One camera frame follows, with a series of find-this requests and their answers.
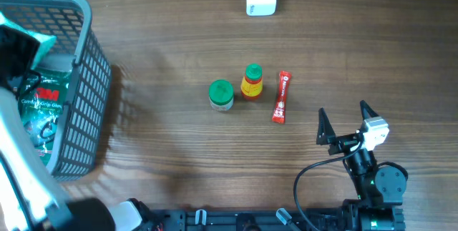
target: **green lid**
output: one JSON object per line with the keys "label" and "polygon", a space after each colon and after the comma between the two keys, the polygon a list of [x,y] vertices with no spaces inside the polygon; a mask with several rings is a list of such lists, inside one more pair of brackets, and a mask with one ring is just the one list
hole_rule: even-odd
{"label": "green lid", "polygon": [[234,97],[234,88],[226,80],[214,81],[208,90],[208,96],[216,105],[226,105]]}
{"label": "green lid", "polygon": [[249,64],[248,67],[246,67],[245,75],[250,80],[258,80],[263,76],[263,68],[258,64]]}

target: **wooden table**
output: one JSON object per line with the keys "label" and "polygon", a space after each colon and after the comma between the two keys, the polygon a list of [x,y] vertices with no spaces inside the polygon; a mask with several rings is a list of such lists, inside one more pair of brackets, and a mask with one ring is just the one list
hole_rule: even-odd
{"label": "wooden table", "polygon": [[[296,174],[330,158],[315,145],[318,109],[348,134],[365,99],[390,124],[377,159],[410,173],[408,230],[457,228],[458,0],[278,0],[268,17],[246,16],[245,0],[88,1],[114,76],[97,167],[63,184],[75,198],[293,209]],[[238,91],[252,62],[262,99],[212,110],[209,84]],[[271,122],[280,70],[293,73],[284,125]],[[341,163],[299,190],[304,207],[356,197]]]}

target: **gray plastic basket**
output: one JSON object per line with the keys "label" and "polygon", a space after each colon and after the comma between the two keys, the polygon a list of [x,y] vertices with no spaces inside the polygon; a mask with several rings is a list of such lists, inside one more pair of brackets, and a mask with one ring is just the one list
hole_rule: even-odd
{"label": "gray plastic basket", "polygon": [[56,180],[79,179],[94,167],[112,77],[91,30],[91,8],[86,0],[0,0],[0,11],[25,29],[55,35],[49,53],[74,55],[47,169]]}

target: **red stick packet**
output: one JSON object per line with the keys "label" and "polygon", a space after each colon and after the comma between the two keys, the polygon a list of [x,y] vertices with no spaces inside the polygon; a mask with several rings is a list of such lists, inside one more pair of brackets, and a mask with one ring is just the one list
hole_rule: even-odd
{"label": "red stick packet", "polygon": [[291,73],[287,71],[280,71],[280,84],[278,85],[278,97],[273,111],[272,121],[285,124],[285,106],[286,95],[288,95],[288,86],[291,80]]}

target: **green package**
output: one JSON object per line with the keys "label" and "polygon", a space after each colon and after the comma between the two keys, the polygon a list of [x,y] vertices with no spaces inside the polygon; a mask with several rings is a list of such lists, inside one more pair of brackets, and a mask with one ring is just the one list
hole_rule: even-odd
{"label": "green package", "polygon": [[22,124],[42,159],[47,165],[51,158],[57,123],[62,115],[62,106],[67,95],[71,72],[58,72],[37,67],[42,80],[38,87],[28,94],[25,90],[39,81],[38,76],[30,75],[21,89],[19,112]]}

